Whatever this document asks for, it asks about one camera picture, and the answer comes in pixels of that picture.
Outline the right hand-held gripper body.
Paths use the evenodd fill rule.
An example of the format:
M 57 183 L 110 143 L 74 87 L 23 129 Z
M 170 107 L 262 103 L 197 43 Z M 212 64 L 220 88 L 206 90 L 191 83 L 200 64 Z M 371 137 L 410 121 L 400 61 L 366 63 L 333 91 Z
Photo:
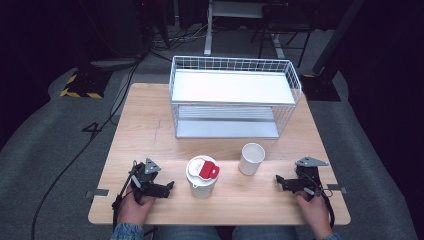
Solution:
M 295 165 L 295 172 L 299 181 L 299 187 L 295 190 L 295 193 L 304 191 L 311 197 L 322 196 L 323 198 L 327 198 L 322 187 L 318 168 L 320 166 L 328 166 L 329 163 L 306 156 L 297 160 Z

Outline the person's right hand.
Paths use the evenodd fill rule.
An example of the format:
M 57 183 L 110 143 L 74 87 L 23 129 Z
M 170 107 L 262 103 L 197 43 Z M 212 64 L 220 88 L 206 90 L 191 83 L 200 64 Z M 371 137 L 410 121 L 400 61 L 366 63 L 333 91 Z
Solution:
M 333 234 L 330 227 L 329 211 L 321 196 L 308 199 L 306 192 L 299 191 L 295 193 L 295 198 L 301 214 L 313 231 L 316 240 L 325 240 Z

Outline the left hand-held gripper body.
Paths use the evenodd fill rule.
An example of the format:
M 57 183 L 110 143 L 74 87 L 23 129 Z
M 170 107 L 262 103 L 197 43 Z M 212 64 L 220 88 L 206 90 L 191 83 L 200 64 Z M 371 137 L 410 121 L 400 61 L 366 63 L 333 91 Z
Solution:
M 146 196 L 146 189 L 158 187 L 158 184 L 154 183 L 154 179 L 160 170 L 161 168 L 149 158 L 144 163 L 134 162 L 130 180 L 136 201 L 140 201 L 143 196 Z

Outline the person's left hand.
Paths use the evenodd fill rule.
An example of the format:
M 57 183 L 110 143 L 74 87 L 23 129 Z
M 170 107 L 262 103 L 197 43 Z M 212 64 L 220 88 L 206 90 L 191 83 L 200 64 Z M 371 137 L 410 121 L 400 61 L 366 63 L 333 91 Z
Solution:
M 136 201 L 133 189 L 128 187 L 118 210 L 117 223 L 143 226 L 155 201 L 156 199 L 154 197 Z

